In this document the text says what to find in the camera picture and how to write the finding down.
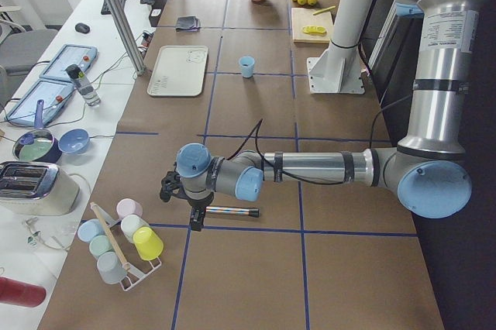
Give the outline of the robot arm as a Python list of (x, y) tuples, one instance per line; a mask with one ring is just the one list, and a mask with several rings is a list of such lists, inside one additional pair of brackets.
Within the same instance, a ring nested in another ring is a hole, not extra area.
[(262, 153), (240, 150), (213, 156), (199, 143), (177, 152), (160, 197), (186, 200), (190, 226), (203, 228), (215, 193), (258, 199), (262, 183), (285, 180), (336, 186), (362, 182), (393, 192), (409, 211), (445, 218), (470, 200), (472, 185), (461, 167), (458, 132), (481, 7), (489, 0), (396, 0), (398, 15), (422, 17), (408, 131), (394, 148), (360, 153)]

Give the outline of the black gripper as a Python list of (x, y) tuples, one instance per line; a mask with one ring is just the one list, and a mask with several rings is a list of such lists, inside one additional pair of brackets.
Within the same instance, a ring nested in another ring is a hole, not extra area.
[(192, 207), (189, 225), (192, 231), (201, 232), (204, 228), (205, 209), (212, 203), (212, 192), (201, 194), (186, 194), (187, 201)]

